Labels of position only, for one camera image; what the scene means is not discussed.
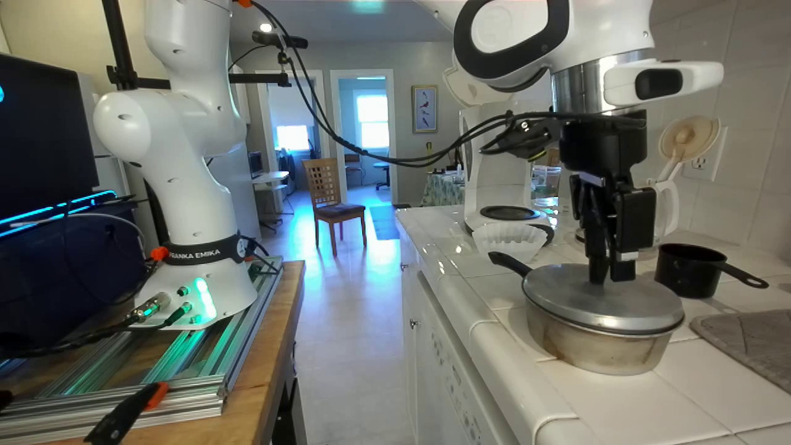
pot lid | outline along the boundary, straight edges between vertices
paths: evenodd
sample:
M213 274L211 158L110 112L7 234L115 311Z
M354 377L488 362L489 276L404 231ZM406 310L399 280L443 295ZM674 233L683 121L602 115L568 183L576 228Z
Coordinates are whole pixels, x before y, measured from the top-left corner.
M550 264L529 272L522 288L541 310L602 331L671 331L686 319L679 296L648 274L598 288L587 264Z

wooden floor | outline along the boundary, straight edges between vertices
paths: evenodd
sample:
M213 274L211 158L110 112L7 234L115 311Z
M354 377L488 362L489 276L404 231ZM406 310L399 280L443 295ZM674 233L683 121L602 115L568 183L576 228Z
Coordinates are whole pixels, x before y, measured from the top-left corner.
M386 205L389 191L352 187L348 200ZM409 445L401 243L375 239L368 215L368 251L352 220L332 258L326 225L314 246L305 194L289 195L284 212L278 231L265 231L265 247L307 263L296 370L310 445Z

wooden table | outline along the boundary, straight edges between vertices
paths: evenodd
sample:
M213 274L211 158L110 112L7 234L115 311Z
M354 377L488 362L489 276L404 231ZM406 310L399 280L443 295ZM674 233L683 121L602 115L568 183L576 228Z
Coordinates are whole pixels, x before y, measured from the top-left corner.
M139 427L124 438L124 445L269 442L283 394L295 378L291 354L302 306L302 274L305 263L284 264L267 316L257 331L255 344L249 347L241 378L227 396L227 405L220 417Z

white cabinet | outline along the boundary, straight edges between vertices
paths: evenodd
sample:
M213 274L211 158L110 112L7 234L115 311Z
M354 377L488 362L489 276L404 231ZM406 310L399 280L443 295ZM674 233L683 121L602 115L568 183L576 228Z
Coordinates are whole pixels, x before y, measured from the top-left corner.
M416 445L516 442L416 264L404 291Z

kitchen counter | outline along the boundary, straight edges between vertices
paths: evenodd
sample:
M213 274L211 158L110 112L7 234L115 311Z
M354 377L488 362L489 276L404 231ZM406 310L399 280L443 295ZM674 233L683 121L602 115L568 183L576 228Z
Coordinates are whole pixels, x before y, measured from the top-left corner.
M751 290L721 276L715 299L683 299L657 369L602 377L550 356L527 331L527 299L515 272L475 252L459 209L399 211L409 234L404 263L417 267L451 330L520 442L791 442L791 396L703 342L687 325L721 311L791 310L791 267L733 243L679 233L673 243L715 247L760 276ZM572 231L559 231L531 267L583 263ZM653 274L656 251L639 272Z
M302 274L305 263L284 264L279 288L273 295L265 322L220 417L137 427L124 438L124 445L269 442L279 416L283 391L295 374L291 354L302 306Z

